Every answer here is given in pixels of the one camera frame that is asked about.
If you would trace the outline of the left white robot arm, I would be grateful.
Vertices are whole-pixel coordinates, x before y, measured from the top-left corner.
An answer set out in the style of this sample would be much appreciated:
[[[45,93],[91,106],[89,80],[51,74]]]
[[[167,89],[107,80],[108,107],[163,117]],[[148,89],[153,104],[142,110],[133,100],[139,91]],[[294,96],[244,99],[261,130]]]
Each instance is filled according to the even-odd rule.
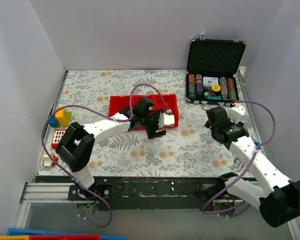
[[[71,177],[80,186],[79,194],[85,200],[93,199],[97,193],[93,185],[94,177],[88,168],[95,144],[139,127],[145,128],[149,139],[158,138],[166,134],[164,127],[175,124],[175,117],[170,109],[154,111],[154,106],[154,101],[142,97],[136,105],[127,107],[110,118],[85,125],[74,122],[67,128],[55,150],[69,167]]]

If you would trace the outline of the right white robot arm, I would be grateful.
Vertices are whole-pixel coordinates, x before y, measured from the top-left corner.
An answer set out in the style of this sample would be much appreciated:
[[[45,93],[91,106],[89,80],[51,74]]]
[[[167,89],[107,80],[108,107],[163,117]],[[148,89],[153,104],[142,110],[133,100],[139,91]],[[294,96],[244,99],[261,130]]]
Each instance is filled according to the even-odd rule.
[[[229,109],[218,106],[206,111],[205,127],[211,130],[212,138],[246,167],[240,175],[222,175],[223,182],[216,186],[216,192],[222,199],[239,197],[276,228],[300,216],[300,180],[292,181],[262,153],[241,122],[245,112],[239,103]]]

